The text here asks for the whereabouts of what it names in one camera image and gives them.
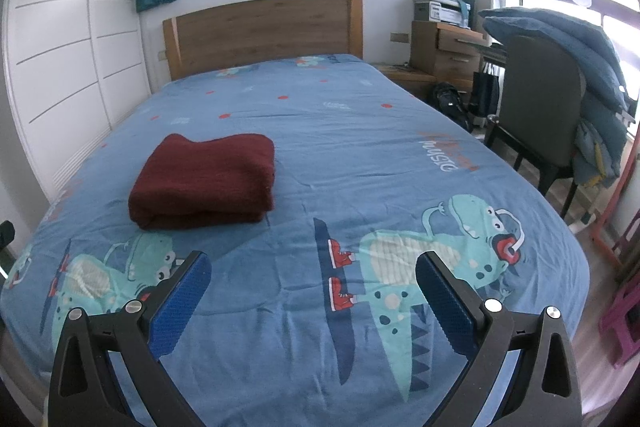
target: blue bed sheet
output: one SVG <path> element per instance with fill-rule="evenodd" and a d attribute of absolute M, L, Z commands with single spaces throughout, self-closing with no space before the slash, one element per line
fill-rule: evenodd
<path fill-rule="evenodd" d="M 260 223 L 142 232 L 129 192 L 171 133 L 261 133 L 275 209 Z M 48 381 L 74 306 L 116 311 L 206 252 L 211 284 L 164 367 L 209 426 L 421 426 L 462 370 L 415 283 L 435 250 L 513 311 L 557 305 L 575 332 L 589 285 L 540 194 L 455 123 L 351 55 L 198 74 L 140 105 L 84 163 L 9 274 L 0 312 Z M 152 425 L 122 361 L 136 416 Z M 491 420 L 513 367 L 478 418 Z"/>

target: gray chair back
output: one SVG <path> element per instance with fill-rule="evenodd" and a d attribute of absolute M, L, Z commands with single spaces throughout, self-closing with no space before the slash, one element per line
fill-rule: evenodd
<path fill-rule="evenodd" d="M 507 44 L 500 125 L 546 161 L 568 166 L 584 76 L 555 42 L 516 36 Z"/>

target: folded maroon towel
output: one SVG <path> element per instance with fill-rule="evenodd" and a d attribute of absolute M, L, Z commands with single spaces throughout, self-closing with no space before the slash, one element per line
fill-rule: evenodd
<path fill-rule="evenodd" d="M 145 230 L 260 221 L 273 210 L 273 155 L 262 134 L 207 142 L 170 134 L 133 185 L 129 216 Z"/>

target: metal screw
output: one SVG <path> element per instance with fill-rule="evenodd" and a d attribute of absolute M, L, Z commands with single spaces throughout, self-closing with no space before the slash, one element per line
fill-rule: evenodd
<path fill-rule="evenodd" d="M 129 301 L 124 309 L 127 313 L 138 313 L 142 309 L 142 302 L 140 301 Z"/>
<path fill-rule="evenodd" d="M 487 299 L 484 301 L 484 307 L 487 308 L 490 312 L 497 313 L 502 309 L 502 303 L 497 299 Z"/>
<path fill-rule="evenodd" d="M 78 320 L 80 317 L 82 317 L 82 308 L 73 308 L 69 312 L 68 317 L 72 321 Z"/>
<path fill-rule="evenodd" d="M 546 314 L 549 315 L 549 317 L 551 317 L 552 319 L 560 318 L 560 310 L 555 306 L 548 306 L 546 308 Z"/>

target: red shoe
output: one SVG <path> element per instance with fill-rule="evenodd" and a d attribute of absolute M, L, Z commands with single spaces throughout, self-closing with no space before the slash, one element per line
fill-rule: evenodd
<path fill-rule="evenodd" d="M 334 312 L 351 308 L 356 303 L 355 295 L 340 293 L 342 284 L 337 277 L 329 277 L 329 296 L 331 297 L 331 309 Z"/>
<path fill-rule="evenodd" d="M 329 239 L 329 253 L 331 254 L 331 264 L 334 268 L 342 268 L 355 261 L 353 252 L 341 252 L 340 243 L 335 239 Z"/>

